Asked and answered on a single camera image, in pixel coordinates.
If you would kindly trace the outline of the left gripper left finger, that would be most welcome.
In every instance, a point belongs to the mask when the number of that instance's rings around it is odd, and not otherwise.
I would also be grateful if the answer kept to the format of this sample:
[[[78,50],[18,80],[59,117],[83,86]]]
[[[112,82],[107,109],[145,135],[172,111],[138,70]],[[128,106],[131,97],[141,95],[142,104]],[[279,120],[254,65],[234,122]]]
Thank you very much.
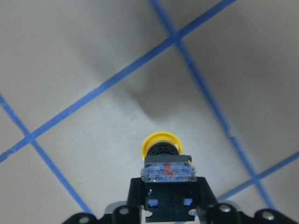
[[[145,204],[145,184],[141,178],[132,178],[127,201],[112,212],[113,224],[141,224]]]

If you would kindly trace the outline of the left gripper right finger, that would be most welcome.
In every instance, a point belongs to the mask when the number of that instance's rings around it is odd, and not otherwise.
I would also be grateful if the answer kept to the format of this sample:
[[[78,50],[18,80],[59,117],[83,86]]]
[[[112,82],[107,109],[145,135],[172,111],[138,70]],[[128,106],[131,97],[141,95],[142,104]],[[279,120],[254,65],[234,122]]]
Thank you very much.
[[[196,212],[201,224],[240,224],[241,220],[236,208],[216,199],[204,177],[196,177],[198,196]]]

